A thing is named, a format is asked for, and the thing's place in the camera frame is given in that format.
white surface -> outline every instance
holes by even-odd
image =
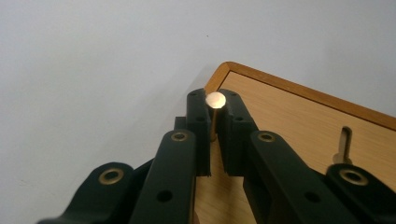
[[[152,158],[222,62],[396,116],[395,59],[395,1],[2,1],[0,223]]]

